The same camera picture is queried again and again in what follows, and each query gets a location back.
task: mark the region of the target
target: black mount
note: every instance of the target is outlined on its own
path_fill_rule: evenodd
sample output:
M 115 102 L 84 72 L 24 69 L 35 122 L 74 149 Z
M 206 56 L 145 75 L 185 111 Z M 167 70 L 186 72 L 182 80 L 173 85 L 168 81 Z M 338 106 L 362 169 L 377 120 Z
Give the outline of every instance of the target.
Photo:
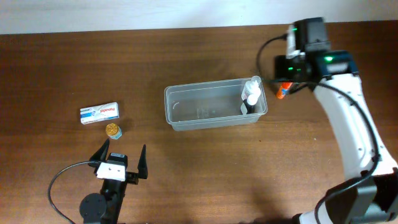
M 122 165 L 127 168 L 127 156 L 118 153 L 110 153 L 108 159 L 109 139 L 96 151 L 90 161 L 99 161 L 97 164 L 89 164 L 94 167 L 96 174 L 101 162 Z M 142 147 L 141 156 L 138 162 L 138 173 L 126 172 L 126 181 L 104 179 L 100 194 L 87 195 L 80 203 L 80 215 L 83 223 L 89 224 L 117 224 L 120 209 L 126 191 L 127 184 L 138 184 L 139 179 L 148 178 L 148 167 L 146 162 L 146 145 Z
M 304 54 L 291 59 L 285 55 L 276 57 L 275 78 L 293 82 L 319 82 L 322 78 L 331 79 L 333 75 L 358 75 L 351 54 L 345 50 L 331 50 L 323 18 L 294 22 L 294 36 L 296 50 Z
M 326 195 L 347 188 L 359 178 L 328 190 Z M 333 223 L 377 223 L 394 220 L 398 215 L 398 170 L 393 174 L 372 176 L 355 187 L 326 201 Z

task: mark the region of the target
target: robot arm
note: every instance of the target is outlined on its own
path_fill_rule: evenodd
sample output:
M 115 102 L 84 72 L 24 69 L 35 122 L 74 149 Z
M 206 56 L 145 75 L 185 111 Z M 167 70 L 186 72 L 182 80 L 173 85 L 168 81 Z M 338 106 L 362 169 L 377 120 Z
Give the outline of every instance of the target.
M 395 219 L 398 212 L 398 165 L 374 125 L 352 56 L 345 51 L 330 50 L 322 18 L 295 22 L 289 27 L 287 41 L 286 60 L 281 66 L 277 64 L 285 67 L 282 69 L 285 72 L 280 74 L 280 69 L 277 69 L 277 77 L 337 88 L 354 99 L 364 112 L 361 115 L 352 101 L 342 94 L 320 85 L 310 85 L 329 117 L 340 147 L 346 179 L 326 193 L 327 199 L 317 211 L 319 222 L 369 223 Z M 376 146 L 371 131 L 376 138 Z M 377 166 L 371 176 L 364 179 L 363 176 L 372 170 L 375 158 L 378 158 Z M 317 223 L 314 211 L 295 217 L 301 224 Z
M 89 164 L 89 166 L 95 168 L 95 175 L 104 182 L 100 194 L 89 194 L 81 201 L 79 210 L 83 223 L 117 224 L 127 184 L 137 185 L 139 179 L 148 178 L 146 145 L 141 151 L 138 173 L 126 172 L 126 155 L 110 153 L 105 160 L 108 147 L 109 139 L 90 158 L 90 161 L 100 161 L 99 164 Z

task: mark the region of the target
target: white bottle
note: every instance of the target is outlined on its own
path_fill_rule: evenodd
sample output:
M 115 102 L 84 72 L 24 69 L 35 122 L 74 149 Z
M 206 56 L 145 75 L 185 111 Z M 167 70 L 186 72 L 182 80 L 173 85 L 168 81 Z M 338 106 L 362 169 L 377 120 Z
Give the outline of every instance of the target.
M 244 88 L 242 91 L 242 100 L 247 99 L 251 94 L 260 96 L 261 95 L 260 83 L 261 79 L 258 76 L 253 76 L 251 78 L 251 81 L 247 81 L 244 84 Z
M 241 112 L 243 115 L 254 113 L 255 105 L 259 99 L 259 95 L 250 94 L 249 97 L 243 101 Z

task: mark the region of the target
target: wooden table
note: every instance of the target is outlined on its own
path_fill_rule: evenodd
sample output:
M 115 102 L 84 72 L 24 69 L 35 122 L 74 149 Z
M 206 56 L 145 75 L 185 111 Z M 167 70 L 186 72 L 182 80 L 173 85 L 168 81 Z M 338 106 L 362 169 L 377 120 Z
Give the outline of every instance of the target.
M 109 122 L 82 125 L 79 109 L 116 101 L 123 136 L 110 151 L 129 171 L 147 144 L 149 178 L 129 185 L 119 222 L 238 223 L 312 210 L 344 181 L 328 119 L 308 90 L 277 100 L 258 123 L 176 132 L 165 121 L 170 85 L 251 77 L 258 48 L 287 26 L 125 30 L 0 36 L 0 217 L 62 223 L 46 191 L 63 167 L 86 161 Z M 327 25 L 350 51 L 384 144 L 398 159 L 398 22 Z M 283 41 L 265 49 L 272 74 Z M 55 183 L 53 200 L 78 223 L 81 200 L 102 181 L 88 166 Z

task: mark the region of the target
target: clear plastic container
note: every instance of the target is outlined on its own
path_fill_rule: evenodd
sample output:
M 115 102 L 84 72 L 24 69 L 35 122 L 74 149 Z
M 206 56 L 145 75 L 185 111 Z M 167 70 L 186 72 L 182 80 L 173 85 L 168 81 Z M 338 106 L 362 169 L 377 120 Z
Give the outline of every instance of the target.
M 266 95 L 261 96 L 254 113 L 242 115 L 241 94 L 251 78 L 169 86 L 164 90 L 166 121 L 176 131 L 217 128 L 255 123 L 267 110 Z

